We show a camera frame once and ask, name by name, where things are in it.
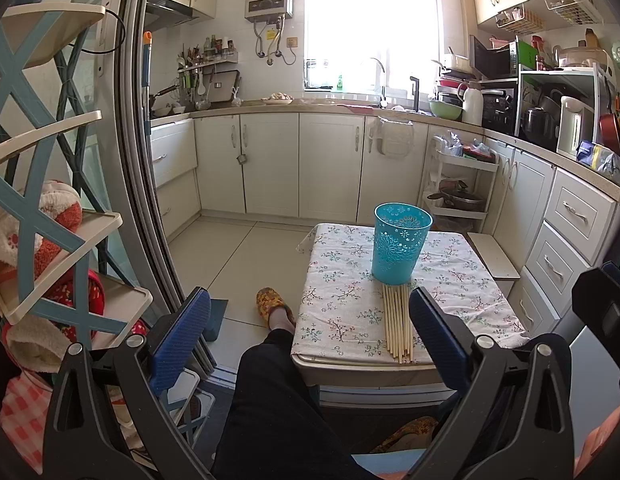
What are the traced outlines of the blue and cream shelf rack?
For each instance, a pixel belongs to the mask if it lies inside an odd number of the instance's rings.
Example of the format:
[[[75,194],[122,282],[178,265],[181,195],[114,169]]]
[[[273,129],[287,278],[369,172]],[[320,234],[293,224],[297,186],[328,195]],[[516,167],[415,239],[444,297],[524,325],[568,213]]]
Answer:
[[[16,274],[0,283],[0,316],[11,325],[28,314],[70,325],[81,344],[97,350],[116,347],[130,335],[152,296],[104,276],[113,304],[103,314],[90,312],[90,255],[121,228],[121,214],[86,210],[81,224],[69,230],[40,210],[40,196],[55,145],[101,114],[56,118],[24,72],[52,61],[105,15],[96,4],[30,3],[11,6],[0,19],[0,114],[14,100],[32,126],[0,142],[0,209],[18,228]]]

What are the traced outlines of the blue dustpan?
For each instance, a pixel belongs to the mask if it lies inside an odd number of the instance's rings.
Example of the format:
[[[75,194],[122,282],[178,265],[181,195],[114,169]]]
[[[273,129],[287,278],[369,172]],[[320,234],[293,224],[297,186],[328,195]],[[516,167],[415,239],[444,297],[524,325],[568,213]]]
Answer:
[[[207,325],[203,330],[203,338],[206,342],[216,341],[221,333],[221,326],[224,320],[225,311],[229,300],[212,299],[210,307],[210,315]]]

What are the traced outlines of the chrome kitchen faucet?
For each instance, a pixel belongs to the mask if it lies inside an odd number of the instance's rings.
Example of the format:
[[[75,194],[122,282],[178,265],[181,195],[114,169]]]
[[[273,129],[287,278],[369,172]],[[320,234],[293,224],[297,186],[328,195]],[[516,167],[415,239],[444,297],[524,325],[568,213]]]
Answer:
[[[374,56],[372,56],[372,60],[376,63],[378,67],[377,82],[376,82],[376,88],[378,89],[378,96],[379,96],[378,107],[386,108],[388,104],[387,96],[386,96],[386,68],[379,58],[374,58]]]

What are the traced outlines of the white thermos jug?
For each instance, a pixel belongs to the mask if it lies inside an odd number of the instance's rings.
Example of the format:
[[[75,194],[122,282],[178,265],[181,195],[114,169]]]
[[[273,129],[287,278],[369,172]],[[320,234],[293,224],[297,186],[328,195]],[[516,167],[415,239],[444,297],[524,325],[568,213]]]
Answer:
[[[484,114],[484,95],[479,89],[467,88],[463,92],[462,122],[480,127]]]

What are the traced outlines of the person's leg in black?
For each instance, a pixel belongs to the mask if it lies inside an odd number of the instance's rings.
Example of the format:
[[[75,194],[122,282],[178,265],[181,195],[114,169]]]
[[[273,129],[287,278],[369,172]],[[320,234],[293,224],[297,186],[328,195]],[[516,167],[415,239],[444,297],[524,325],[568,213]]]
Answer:
[[[292,343],[278,328],[241,357],[214,478],[373,479],[323,419],[293,364]]]

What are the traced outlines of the floral tablecloth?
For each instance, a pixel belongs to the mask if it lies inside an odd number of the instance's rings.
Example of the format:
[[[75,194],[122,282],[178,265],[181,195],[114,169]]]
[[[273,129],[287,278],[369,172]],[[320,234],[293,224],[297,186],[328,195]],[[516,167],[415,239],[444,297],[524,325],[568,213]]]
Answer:
[[[425,365],[421,338],[407,326],[407,296],[423,287],[444,313],[503,348],[527,341],[502,290],[461,234],[428,233],[410,280],[380,283],[372,273],[374,231],[320,223],[301,242],[310,257],[291,355],[317,364]]]

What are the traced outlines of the white electric kettle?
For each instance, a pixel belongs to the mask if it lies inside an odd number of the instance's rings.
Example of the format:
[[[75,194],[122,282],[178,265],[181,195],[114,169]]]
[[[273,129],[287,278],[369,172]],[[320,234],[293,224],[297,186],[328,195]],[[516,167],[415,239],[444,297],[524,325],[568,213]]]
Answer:
[[[591,141],[594,126],[594,110],[571,96],[560,99],[560,128],[556,151],[570,159],[577,159],[582,141]]]

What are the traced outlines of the teal perforated plastic basket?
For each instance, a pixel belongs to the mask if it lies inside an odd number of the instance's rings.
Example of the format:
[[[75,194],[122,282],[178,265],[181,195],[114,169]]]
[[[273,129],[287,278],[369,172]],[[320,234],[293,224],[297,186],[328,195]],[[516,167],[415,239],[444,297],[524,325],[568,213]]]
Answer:
[[[410,281],[432,216],[424,209],[403,203],[384,203],[375,208],[372,274],[385,285]]]

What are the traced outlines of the green bowl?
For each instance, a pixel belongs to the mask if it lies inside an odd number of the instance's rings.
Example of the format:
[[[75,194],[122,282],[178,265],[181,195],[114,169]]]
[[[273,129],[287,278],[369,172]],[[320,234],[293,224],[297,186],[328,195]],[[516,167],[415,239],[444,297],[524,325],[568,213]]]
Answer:
[[[438,100],[430,100],[429,107],[433,116],[452,122],[459,120],[463,113],[462,107]]]

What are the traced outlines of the bundle of wooden chopsticks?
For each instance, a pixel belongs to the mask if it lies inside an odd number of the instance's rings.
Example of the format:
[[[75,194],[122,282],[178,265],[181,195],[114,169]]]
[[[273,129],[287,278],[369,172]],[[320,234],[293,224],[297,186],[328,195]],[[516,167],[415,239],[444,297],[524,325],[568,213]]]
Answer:
[[[386,346],[399,364],[413,362],[413,326],[409,313],[409,286],[383,284]]]

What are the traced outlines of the yellow patterned slipper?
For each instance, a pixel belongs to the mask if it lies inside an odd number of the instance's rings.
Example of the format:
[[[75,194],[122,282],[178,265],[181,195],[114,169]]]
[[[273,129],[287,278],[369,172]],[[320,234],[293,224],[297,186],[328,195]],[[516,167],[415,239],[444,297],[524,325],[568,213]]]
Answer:
[[[296,327],[293,311],[285,303],[282,296],[273,288],[264,287],[257,292],[255,303],[263,321],[270,330],[288,330],[290,333]]]

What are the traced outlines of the white three-tier rolling cart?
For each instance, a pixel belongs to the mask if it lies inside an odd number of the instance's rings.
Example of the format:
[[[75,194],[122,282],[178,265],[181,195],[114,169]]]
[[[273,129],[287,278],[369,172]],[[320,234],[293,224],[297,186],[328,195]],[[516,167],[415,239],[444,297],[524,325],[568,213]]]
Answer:
[[[450,222],[456,231],[480,232],[501,169],[501,157],[480,138],[453,130],[429,133],[418,205],[440,229]]]

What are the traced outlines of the small white step stool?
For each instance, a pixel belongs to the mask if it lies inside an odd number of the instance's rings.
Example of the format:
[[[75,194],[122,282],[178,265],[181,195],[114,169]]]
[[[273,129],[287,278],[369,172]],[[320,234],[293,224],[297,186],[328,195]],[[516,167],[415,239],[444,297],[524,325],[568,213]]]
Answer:
[[[491,235],[470,232],[467,237],[503,295],[510,296],[513,286],[520,278],[510,258]]]

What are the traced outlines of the black range hood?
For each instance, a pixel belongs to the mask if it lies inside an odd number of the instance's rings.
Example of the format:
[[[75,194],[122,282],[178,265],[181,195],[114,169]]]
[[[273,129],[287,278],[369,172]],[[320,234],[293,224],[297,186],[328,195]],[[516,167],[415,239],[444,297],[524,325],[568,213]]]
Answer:
[[[145,32],[157,32],[201,18],[203,14],[174,0],[146,0]]]

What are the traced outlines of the wall spice rack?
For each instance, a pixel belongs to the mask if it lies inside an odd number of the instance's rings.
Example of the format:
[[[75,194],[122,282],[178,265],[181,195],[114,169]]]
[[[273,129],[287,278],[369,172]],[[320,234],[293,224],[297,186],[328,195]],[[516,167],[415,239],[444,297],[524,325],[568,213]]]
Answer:
[[[203,70],[221,64],[238,62],[238,50],[234,41],[226,37],[211,35],[202,46],[183,49],[177,57],[177,73]]]

